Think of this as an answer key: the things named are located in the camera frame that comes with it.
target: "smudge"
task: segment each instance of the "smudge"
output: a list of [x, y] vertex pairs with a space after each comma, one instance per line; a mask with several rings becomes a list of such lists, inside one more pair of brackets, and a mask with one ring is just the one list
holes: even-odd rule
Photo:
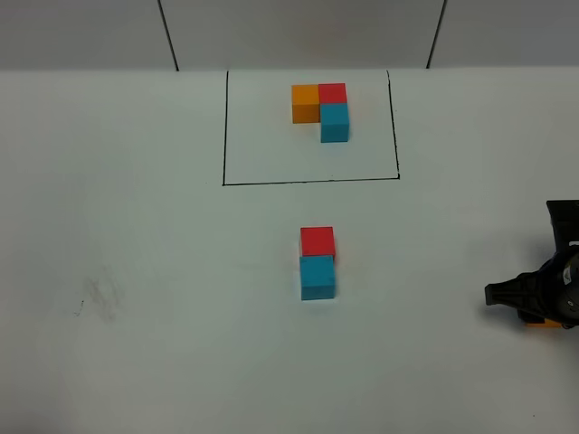
[[120, 309], [123, 292], [110, 269], [103, 267], [96, 278], [85, 278], [84, 290], [94, 304], [97, 315], [105, 322], [114, 321]]

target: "cube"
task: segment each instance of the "cube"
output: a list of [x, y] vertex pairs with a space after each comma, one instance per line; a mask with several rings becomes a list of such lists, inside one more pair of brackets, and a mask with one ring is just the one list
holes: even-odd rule
[[319, 122], [317, 84], [299, 84], [291, 87], [291, 116], [294, 124]]
[[336, 297], [336, 273], [331, 256], [299, 258], [301, 299], [321, 300]]
[[347, 104], [321, 104], [322, 143], [347, 142], [350, 138], [350, 117]]
[[319, 103], [320, 104], [346, 104], [346, 84], [319, 84]]
[[331, 226], [301, 228], [299, 230], [301, 256], [336, 257], [334, 229]]

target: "blue block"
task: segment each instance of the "blue block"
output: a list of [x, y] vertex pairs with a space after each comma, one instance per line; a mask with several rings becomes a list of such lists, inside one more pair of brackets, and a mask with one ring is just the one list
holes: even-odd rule
[[347, 103], [321, 104], [319, 108], [322, 143], [347, 142], [350, 138], [350, 117]]
[[331, 255], [299, 257], [299, 274], [302, 300], [336, 297], [336, 273]]

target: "red block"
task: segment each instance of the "red block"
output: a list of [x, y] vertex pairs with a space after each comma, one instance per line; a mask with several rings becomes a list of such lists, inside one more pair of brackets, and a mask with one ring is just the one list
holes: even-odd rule
[[343, 104], [347, 102], [346, 84], [319, 84], [319, 103], [320, 104]]
[[336, 257], [334, 229], [331, 226], [320, 228], [301, 228], [301, 256]]

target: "orange block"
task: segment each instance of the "orange block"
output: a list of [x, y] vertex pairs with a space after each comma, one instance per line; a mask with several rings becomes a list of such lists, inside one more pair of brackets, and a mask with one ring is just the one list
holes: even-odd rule
[[298, 84], [291, 87], [291, 116], [294, 124], [319, 122], [317, 84]]
[[540, 323], [540, 324], [527, 323], [527, 324], [525, 324], [525, 326], [536, 327], [536, 328], [561, 328], [562, 327], [561, 324], [556, 323], [555, 321], [551, 321], [550, 319], [546, 319], [544, 323]]

